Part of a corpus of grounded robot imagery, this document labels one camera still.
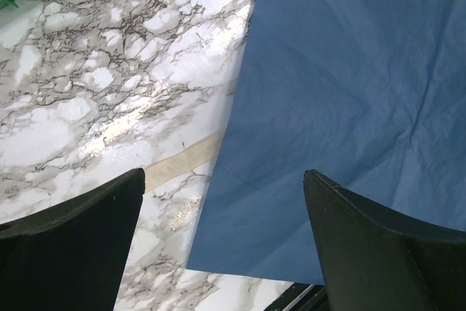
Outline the blue wrapping paper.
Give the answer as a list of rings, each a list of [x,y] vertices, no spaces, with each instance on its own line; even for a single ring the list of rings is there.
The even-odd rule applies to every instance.
[[[321,284],[310,169],[465,228],[465,0],[256,0],[187,267]]]

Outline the beige ribbon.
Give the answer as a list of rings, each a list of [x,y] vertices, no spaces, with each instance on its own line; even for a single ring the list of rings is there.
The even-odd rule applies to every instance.
[[[146,193],[216,157],[223,137],[222,133],[211,134],[180,153],[145,168]]]

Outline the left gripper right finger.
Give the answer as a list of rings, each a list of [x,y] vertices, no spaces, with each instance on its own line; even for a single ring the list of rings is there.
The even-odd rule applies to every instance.
[[[331,310],[464,310],[465,233],[412,218],[316,170],[304,196]]]

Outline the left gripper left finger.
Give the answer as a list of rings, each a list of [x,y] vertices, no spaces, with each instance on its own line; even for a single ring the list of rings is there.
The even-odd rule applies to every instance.
[[[112,310],[144,192],[136,168],[2,224],[1,309]]]

